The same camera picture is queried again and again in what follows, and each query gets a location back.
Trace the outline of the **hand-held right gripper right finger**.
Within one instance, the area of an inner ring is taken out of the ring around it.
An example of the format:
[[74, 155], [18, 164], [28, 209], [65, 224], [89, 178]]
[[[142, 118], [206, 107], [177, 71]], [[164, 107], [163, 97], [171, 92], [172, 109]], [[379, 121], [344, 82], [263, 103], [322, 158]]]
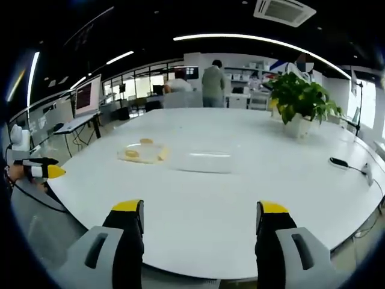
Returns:
[[282, 205], [257, 202], [257, 288], [334, 288], [330, 251]]

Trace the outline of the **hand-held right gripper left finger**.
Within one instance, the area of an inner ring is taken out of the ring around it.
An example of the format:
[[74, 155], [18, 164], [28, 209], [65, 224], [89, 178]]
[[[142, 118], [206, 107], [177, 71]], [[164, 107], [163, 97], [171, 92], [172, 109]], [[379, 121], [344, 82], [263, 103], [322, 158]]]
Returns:
[[114, 205], [103, 225], [70, 246], [55, 282], [60, 288], [141, 288], [143, 234], [144, 201]]

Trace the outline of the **person's left hand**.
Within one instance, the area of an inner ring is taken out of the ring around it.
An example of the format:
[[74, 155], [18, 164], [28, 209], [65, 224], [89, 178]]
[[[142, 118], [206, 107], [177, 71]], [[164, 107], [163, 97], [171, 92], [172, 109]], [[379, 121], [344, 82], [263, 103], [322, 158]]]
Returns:
[[14, 185], [18, 179], [26, 177], [27, 174], [28, 169], [23, 165], [12, 164], [6, 169], [6, 175], [10, 185]]

